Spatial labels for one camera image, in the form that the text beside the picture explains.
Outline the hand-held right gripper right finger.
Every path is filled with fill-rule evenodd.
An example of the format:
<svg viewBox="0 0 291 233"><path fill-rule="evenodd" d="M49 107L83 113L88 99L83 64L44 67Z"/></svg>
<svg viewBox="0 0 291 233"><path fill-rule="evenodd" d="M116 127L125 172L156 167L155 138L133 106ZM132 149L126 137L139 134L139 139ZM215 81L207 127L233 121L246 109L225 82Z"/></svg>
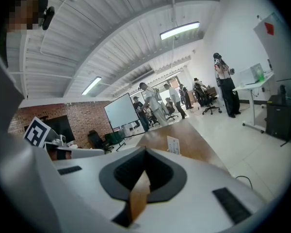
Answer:
<svg viewBox="0 0 291 233"><path fill-rule="evenodd" d="M220 188L227 188L252 214L266 205L258 193L217 166L162 150L155 152L184 168L187 181L171 200L147 204L132 227L138 233L216 233L232 227L232 220L212 193Z"/></svg>

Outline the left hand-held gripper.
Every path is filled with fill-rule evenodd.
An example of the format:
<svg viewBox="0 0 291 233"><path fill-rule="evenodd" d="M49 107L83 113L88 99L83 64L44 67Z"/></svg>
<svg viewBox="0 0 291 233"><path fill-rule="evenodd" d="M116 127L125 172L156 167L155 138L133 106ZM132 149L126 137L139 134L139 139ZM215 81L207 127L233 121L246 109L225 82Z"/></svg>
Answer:
<svg viewBox="0 0 291 233"><path fill-rule="evenodd" d="M57 134L50 126L34 117L23 136L31 145L45 149L51 160L69 160L101 156L101 149L71 148L65 141L65 136Z"/></svg>

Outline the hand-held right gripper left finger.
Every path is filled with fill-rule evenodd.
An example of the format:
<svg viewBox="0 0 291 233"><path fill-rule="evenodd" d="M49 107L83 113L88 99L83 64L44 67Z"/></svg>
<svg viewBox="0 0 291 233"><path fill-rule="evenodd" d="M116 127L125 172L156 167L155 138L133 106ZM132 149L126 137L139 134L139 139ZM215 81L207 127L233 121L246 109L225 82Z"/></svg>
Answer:
<svg viewBox="0 0 291 233"><path fill-rule="evenodd" d="M145 149L134 147L106 155L54 161L68 190L100 215L131 232L141 232L133 221L131 196L143 169Z"/></svg>

